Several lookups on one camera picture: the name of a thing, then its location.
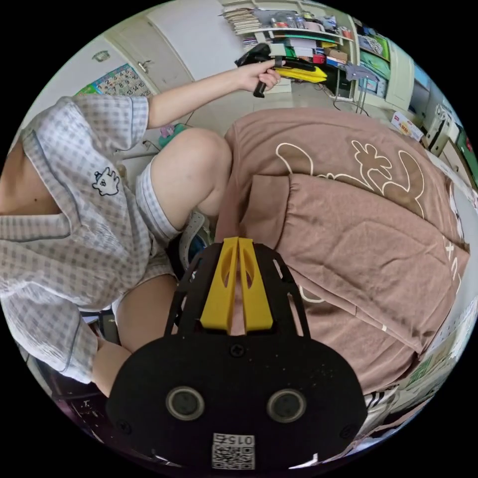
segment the yellow plastic part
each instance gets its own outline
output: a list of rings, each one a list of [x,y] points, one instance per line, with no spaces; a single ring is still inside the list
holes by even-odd
[[[315,71],[306,71],[299,68],[275,68],[275,71],[280,76],[308,81],[310,83],[321,83],[327,79],[327,74],[317,66],[315,67]]]
[[[245,333],[270,330],[272,314],[251,239],[239,239],[239,260]]]
[[[205,329],[225,330],[231,333],[236,274],[238,269],[239,238],[224,239],[216,272],[201,315]]]

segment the sleeve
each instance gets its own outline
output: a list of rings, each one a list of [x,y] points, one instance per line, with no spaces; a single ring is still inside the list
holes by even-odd
[[[76,305],[32,287],[0,302],[10,333],[29,354],[62,375],[91,382],[98,338]]]
[[[136,146],[148,126],[146,97],[79,95],[62,98],[74,105],[86,123],[109,151],[127,151]]]

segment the plaid shorts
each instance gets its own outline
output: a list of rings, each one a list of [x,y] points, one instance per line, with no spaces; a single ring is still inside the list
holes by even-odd
[[[136,203],[143,220],[159,244],[159,251],[157,251],[157,253],[149,260],[146,272],[141,281],[136,285],[137,287],[144,282],[161,275],[172,275],[175,277],[173,267],[171,266],[171,262],[166,253],[166,248],[173,239],[181,234],[181,232],[171,225],[156,198],[151,183],[151,163],[149,163],[145,170],[136,178],[135,194]],[[120,302],[128,292],[124,293],[113,302],[112,312],[115,317]]]

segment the black background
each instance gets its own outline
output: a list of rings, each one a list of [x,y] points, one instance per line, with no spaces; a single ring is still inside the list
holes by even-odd
[[[2,9],[2,155],[6,156],[13,137],[29,107],[43,87],[85,44],[116,23],[153,6],[156,2],[131,3],[10,3]],[[453,4],[444,13],[425,0],[369,5],[364,2],[329,0],[328,4],[388,36],[415,59],[445,93],[472,144],[476,133],[477,101],[463,93],[473,91],[475,78],[473,45],[477,32],[470,29],[467,9],[453,14]],[[52,476],[101,476],[102,474],[150,475],[72,425],[43,393],[11,339],[5,321],[2,328],[2,407],[4,438],[3,464],[20,473]],[[385,443],[360,454],[330,476],[405,475],[471,468],[475,461],[477,409],[477,331],[454,371],[437,396],[417,418]],[[298,470],[297,477],[304,476]]]

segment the knee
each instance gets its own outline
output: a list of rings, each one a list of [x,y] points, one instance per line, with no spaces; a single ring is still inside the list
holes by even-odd
[[[215,133],[202,128],[190,128],[183,131],[181,138],[195,159],[196,166],[204,172],[229,172],[232,163],[232,153],[226,140]]]

